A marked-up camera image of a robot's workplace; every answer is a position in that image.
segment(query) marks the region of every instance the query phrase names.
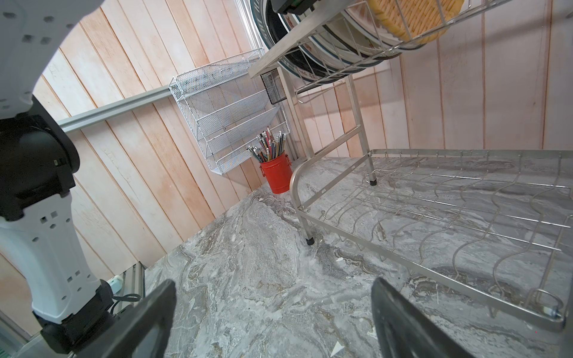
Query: black cable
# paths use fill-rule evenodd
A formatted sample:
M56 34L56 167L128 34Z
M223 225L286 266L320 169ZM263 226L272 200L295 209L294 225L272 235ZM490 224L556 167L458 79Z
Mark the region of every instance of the black cable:
M137 293L128 293L125 296L113 296L113 299L116 300L116 302L113 304L113 306L111 306L111 310L109 310L109 312L113 315L113 310L115 309L115 306L117 306L118 303L120 302L139 302L142 297L141 295L137 294Z

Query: yellow woven basket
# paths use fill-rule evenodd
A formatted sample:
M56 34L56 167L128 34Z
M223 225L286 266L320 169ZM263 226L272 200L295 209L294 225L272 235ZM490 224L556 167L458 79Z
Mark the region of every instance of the yellow woven basket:
M442 18L439 15L436 0L398 0L398 2L412 37L441 25ZM439 0L439 2L442 5L446 21L459 14L464 4L464 0ZM403 41L410 39L396 0L368 0L368 5L388 32ZM417 42L425 44L434 41L445 32L446 30L440 31Z

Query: red bucket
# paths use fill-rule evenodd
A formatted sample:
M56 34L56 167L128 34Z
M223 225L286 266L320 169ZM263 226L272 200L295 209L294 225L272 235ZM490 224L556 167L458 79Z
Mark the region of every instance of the red bucket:
M269 182L270 189L275 194L280 194L289 190L291 186L291 161L286 153L282 153L278 158L269 162L261 163L261 172Z

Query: white plug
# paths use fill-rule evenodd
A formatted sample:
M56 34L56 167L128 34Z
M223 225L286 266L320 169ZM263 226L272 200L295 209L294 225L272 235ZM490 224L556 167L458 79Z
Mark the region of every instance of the white plug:
M108 284L111 286L113 294L116 294L123 287L123 277L115 276L108 280Z

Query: wood panel wall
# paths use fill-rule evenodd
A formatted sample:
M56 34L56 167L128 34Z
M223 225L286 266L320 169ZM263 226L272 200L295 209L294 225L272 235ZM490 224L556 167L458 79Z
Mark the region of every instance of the wood panel wall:
M567 0L513 1L355 74L371 148L573 150L569 11ZM233 0L106 0L71 31L34 94L61 120L250 49ZM329 86L297 106L315 152L354 126L346 86ZM70 137L81 158L74 225L101 278L154 263L264 182L251 161L210 172L173 99ZM330 156L361 153L354 137ZM0 266L0 287L13 288L1 290L0 310L35 333L24 278L1 255Z

